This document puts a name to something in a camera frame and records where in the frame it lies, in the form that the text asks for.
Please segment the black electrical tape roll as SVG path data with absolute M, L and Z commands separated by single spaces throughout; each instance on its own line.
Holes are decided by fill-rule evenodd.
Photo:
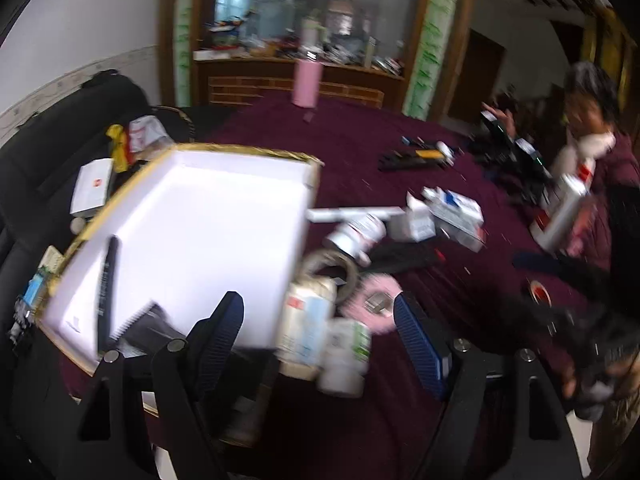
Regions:
M 552 300 L 548 290 L 540 281 L 529 281 L 526 285 L 526 294 L 538 306 L 551 307 Z

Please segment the white pill bottle red label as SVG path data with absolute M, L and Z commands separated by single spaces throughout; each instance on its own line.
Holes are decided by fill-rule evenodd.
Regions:
M 360 266 L 370 266 L 369 252 L 384 237 L 386 227 L 383 221 L 372 214 L 363 214 L 341 223 L 324 239 L 324 244 L 349 256 Z

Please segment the gold white open box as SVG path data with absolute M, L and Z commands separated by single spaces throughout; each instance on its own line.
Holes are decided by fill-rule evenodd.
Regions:
M 107 244 L 119 241 L 112 323 L 150 304 L 181 333 L 227 292 L 244 302 L 238 344 L 276 343 L 321 164 L 303 153 L 178 144 L 132 177 L 67 252 L 40 330 L 86 373 L 98 362 L 96 306 Z

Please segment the black leather sofa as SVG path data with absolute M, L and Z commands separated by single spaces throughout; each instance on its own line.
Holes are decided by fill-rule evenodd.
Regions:
M 143 90 L 104 70 L 25 122 L 1 148 L 1 339 L 13 324 L 14 302 L 44 251 L 65 252 L 70 201 L 79 169 L 108 155 L 107 128 L 128 125 L 154 108 Z

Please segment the pink thermos bottle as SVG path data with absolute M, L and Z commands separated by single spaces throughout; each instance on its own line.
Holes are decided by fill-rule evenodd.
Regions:
M 323 65 L 313 60 L 297 60 L 292 102 L 301 108 L 315 108 L 318 102 Z

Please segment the white tube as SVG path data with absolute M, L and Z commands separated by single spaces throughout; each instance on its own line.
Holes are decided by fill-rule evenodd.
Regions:
M 307 210 L 306 218 L 311 223 L 336 223 L 370 214 L 370 216 L 385 222 L 404 212 L 401 207 L 312 208 Z

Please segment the yellow black pen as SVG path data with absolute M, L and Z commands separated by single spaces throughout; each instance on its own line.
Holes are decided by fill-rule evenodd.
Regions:
M 437 144 L 429 144 L 420 138 L 408 138 L 403 136 L 401 138 L 402 144 L 408 146 L 408 148 L 414 148 L 416 150 L 416 156 L 425 159 L 444 159 L 444 152 L 438 147 Z

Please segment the yellow cloth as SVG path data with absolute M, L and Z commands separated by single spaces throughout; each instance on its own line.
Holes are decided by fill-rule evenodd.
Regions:
M 108 127 L 106 135 L 110 138 L 111 159 L 115 174 L 123 174 L 131 165 L 129 138 L 123 125 L 114 124 Z

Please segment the blue white medicine box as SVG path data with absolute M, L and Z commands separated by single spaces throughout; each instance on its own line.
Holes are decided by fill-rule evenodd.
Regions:
M 484 216 L 475 200 L 442 188 L 424 188 L 422 196 L 438 235 L 471 252 L 479 252 L 485 246 Z

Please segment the wooden mirror cabinet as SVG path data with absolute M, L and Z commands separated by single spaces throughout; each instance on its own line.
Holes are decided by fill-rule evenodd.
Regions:
M 474 1 L 160 0 L 160 99 L 241 107 L 316 77 L 324 96 L 439 120 Z

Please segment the black marker pen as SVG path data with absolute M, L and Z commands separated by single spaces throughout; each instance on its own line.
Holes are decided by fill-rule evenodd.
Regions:
M 117 236 L 112 235 L 108 239 L 100 276 L 96 304 L 96 350 L 99 356 L 103 356 L 112 345 L 112 307 L 119 245 Z

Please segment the clear plastic bottle on sofa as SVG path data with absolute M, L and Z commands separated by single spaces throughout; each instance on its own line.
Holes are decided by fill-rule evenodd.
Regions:
M 29 280 L 23 295 L 14 304 L 13 325 L 9 331 L 10 341 L 18 344 L 36 324 L 37 312 L 46 301 L 48 281 L 51 273 L 42 266 Z

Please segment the small white barcode box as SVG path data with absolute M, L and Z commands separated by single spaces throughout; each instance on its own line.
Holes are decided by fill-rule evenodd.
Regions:
M 402 213 L 388 220 L 387 235 L 401 243 L 421 243 L 434 237 L 435 223 L 430 207 L 408 193 Z

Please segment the white green pill bottle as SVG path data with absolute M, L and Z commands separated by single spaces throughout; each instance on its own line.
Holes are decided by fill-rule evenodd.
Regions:
M 318 389 L 331 396 L 360 398 L 369 369 L 371 333 L 352 318 L 334 318 L 323 352 Z

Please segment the brown tape roll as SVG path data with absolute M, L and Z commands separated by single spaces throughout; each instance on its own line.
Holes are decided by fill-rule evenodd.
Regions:
M 340 306 L 358 287 L 359 268 L 355 261 L 336 249 L 318 249 L 303 258 L 299 266 L 300 276 L 330 278 L 336 286 L 335 304 Z

